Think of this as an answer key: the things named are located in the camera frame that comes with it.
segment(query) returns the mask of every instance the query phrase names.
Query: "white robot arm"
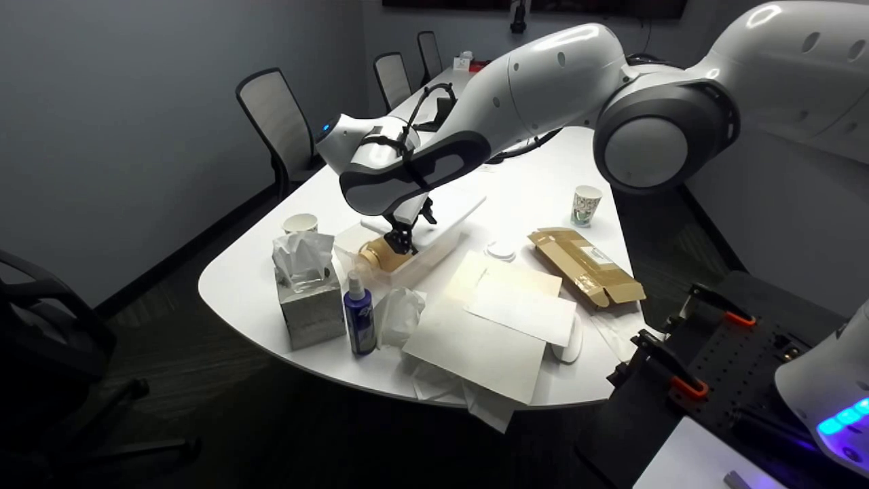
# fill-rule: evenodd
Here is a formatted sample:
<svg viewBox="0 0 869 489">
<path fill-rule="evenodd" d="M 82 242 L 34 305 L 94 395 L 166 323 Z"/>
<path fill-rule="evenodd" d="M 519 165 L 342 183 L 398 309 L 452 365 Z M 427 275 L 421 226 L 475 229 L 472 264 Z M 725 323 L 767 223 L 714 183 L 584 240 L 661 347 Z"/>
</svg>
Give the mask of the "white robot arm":
<svg viewBox="0 0 869 489">
<path fill-rule="evenodd" d="M 741 124 L 869 163 L 867 26 L 867 5 L 766 3 L 683 70 L 625 57 L 610 29 L 588 23 L 494 60 L 424 146 L 413 130 L 401 136 L 406 123 L 398 118 L 339 116 L 317 148 L 340 174 L 353 209 L 390 220 L 389 241 L 399 252 L 413 249 L 411 230 L 416 213 L 427 213 L 428 191 L 517 142 L 570 125 L 595 129 L 597 167 L 622 191 L 684 181 L 730 145 Z M 847 327 L 780 367 L 775 381 L 821 449 L 869 477 L 867 345 L 869 303 Z"/>
</svg>

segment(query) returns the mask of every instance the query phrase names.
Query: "screen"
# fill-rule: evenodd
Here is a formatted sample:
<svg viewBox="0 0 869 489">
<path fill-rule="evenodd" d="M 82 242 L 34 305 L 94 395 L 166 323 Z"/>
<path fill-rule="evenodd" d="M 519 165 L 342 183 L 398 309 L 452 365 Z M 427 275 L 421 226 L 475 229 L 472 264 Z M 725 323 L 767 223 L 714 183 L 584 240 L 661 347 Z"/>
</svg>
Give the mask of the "screen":
<svg viewBox="0 0 869 489">
<path fill-rule="evenodd" d="M 532 0 L 531 11 L 588 16 L 680 18 L 687 0 Z M 383 0 L 384 7 L 448 10 L 510 10 L 510 0 Z"/>
</svg>

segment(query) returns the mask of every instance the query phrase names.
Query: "paper cup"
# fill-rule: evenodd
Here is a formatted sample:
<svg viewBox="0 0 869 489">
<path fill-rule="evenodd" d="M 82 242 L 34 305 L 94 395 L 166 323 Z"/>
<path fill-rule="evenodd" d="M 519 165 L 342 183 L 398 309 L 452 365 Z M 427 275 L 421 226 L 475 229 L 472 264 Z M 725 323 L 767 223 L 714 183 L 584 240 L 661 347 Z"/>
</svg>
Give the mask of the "paper cup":
<svg viewBox="0 0 869 489">
<path fill-rule="evenodd" d="M 594 211 L 597 211 L 597 205 L 603 197 L 603 192 L 588 185 L 580 185 L 576 187 L 574 192 L 574 211 L 570 218 L 574 224 L 579 227 L 588 227 L 591 225 Z"/>
<path fill-rule="evenodd" d="M 302 231 L 317 231 L 317 216 L 314 214 L 296 214 L 283 222 L 283 231 L 287 234 Z"/>
</svg>

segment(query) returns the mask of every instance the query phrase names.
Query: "blue light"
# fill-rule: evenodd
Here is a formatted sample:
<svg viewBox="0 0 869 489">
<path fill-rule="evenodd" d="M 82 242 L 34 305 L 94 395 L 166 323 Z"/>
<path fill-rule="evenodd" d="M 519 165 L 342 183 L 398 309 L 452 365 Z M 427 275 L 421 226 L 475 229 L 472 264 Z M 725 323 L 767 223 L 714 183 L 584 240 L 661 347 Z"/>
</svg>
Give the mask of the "blue light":
<svg viewBox="0 0 869 489">
<path fill-rule="evenodd" d="M 850 407 L 836 415 L 836 420 L 845 426 L 853 425 L 860 421 L 860 418 L 863 418 L 863 415 L 854 411 Z"/>
<path fill-rule="evenodd" d="M 820 425 L 818 425 L 818 431 L 822 435 L 829 436 L 842 431 L 843 427 L 844 426 L 842 426 L 839 421 L 836 421 L 833 418 L 829 418 L 823 421 Z"/>
<path fill-rule="evenodd" d="M 869 398 L 863 399 L 855 404 L 854 409 L 856 409 L 860 414 L 869 414 Z"/>
</svg>

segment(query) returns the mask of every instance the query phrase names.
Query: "spray bottle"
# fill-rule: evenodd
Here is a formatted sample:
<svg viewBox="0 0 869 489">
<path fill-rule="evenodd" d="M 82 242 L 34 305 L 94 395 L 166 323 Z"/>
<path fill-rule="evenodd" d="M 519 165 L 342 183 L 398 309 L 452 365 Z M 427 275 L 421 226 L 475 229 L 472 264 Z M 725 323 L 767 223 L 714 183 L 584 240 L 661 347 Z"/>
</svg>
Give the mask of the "spray bottle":
<svg viewBox="0 0 869 489">
<path fill-rule="evenodd" d="M 377 346 L 371 291 L 362 287 L 359 273 L 355 270 L 347 274 L 347 279 L 349 291 L 344 294 L 344 311 L 347 313 L 350 347 L 356 355 L 368 355 Z"/>
</svg>

